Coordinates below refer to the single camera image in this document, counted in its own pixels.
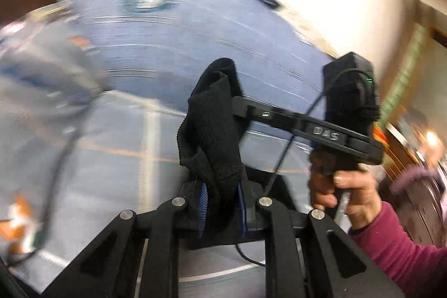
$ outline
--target hand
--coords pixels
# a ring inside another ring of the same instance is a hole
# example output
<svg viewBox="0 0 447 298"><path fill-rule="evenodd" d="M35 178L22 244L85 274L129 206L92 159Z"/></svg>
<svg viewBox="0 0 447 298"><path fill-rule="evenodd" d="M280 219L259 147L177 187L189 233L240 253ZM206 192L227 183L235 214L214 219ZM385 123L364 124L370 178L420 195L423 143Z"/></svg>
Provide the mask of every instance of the hand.
<svg viewBox="0 0 447 298"><path fill-rule="evenodd" d="M368 226L381 212L382 201L376 190L372 174L366 170L338 171L333 180L321 174L324 155L322 151L313 151L309 157L312 164L309 180L311 204L315 209L335 207L337 199L333 195L335 188L352 189L351 201L346 214L354 230Z"/></svg>

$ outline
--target magenta sweater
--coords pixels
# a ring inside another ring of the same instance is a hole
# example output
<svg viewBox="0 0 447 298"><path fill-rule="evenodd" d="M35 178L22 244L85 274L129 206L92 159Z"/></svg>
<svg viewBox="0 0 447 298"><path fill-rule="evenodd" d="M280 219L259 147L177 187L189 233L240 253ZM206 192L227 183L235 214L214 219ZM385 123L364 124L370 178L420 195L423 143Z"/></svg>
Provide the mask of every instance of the magenta sweater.
<svg viewBox="0 0 447 298"><path fill-rule="evenodd" d="M352 239L399 286L406 298L447 297L447 247L416 245L387 202L366 228L350 231Z"/></svg>

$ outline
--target blue fabric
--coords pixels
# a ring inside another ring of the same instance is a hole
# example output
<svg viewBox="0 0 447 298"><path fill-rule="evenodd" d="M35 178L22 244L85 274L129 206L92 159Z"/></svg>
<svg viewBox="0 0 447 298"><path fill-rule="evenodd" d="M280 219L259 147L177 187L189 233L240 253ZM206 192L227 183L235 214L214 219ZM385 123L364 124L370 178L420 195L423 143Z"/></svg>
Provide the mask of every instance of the blue fabric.
<svg viewBox="0 0 447 298"><path fill-rule="evenodd" d="M213 60L232 58L245 95L303 112L330 58L258 0L69 0L112 87L187 110ZM323 117L324 104L314 115Z"/></svg>

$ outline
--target silver bolt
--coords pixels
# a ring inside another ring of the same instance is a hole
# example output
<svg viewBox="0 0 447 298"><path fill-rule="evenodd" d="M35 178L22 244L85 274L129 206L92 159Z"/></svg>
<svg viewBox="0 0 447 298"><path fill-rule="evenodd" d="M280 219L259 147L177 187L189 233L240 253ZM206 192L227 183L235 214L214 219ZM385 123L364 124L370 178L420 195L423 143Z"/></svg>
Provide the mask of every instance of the silver bolt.
<svg viewBox="0 0 447 298"><path fill-rule="evenodd" d="M261 206L269 207L272 203L273 203L273 201L270 197L261 197L259 199L259 204Z"/></svg>
<svg viewBox="0 0 447 298"><path fill-rule="evenodd" d="M174 206L178 206L178 207L183 206L185 204L185 202L186 201L183 197L176 197L172 200L172 204Z"/></svg>
<svg viewBox="0 0 447 298"><path fill-rule="evenodd" d="M325 216L325 213L321 210L315 209L315 210L312 210L310 215L312 215L312 217L316 218L317 220L321 220Z"/></svg>
<svg viewBox="0 0 447 298"><path fill-rule="evenodd" d="M130 218L132 218L134 215L134 212L131 210L124 210L121 211L121 213L119 214L119 217L122 218L123 220L129 220Z"/></svg>

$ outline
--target black cloth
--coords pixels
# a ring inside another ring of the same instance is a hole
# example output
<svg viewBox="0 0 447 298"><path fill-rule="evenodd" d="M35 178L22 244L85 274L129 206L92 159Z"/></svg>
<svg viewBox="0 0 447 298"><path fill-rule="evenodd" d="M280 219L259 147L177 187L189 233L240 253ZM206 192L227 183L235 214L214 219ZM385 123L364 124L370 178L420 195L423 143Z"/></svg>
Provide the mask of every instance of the black cloth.
<svg viewBox="0 0 447 298"><path fill-rule="evenodd" d="M239 140L249 120L233 116L234 96L242 96L234 62L218 59L200 77L177 133L180 164L189 169L192 179L206 183L207 226L214 221L215 227L223 228L228 222L244 168Z"/></svg>

